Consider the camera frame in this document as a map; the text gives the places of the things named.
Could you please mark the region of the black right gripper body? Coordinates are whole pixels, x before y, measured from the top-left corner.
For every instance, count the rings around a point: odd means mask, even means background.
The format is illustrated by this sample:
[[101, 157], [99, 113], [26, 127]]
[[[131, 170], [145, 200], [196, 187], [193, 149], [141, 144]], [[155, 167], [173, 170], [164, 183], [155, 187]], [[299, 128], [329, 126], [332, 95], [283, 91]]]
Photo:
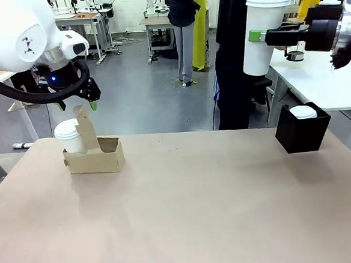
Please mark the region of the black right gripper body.
[[334, 19], [305, 21], [307, 27], [303, 35], [305, 50], [309, 52], [331, 51], [339, 24], [340, 21]]

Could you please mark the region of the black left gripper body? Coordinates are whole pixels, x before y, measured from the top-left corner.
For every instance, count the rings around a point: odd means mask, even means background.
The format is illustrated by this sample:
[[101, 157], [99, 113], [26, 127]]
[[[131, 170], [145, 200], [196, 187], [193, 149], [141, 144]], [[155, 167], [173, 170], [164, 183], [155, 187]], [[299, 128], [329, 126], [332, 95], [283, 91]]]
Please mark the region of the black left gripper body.
[[37, 66], [36, 72], [55, 91], [46, 95], [46, 100], [67, 99], [79, 94], [87, 85], [85, 62], [83, 61], [69, 61], [65, 67], [55, 71], [46, 65], [40, 65]]

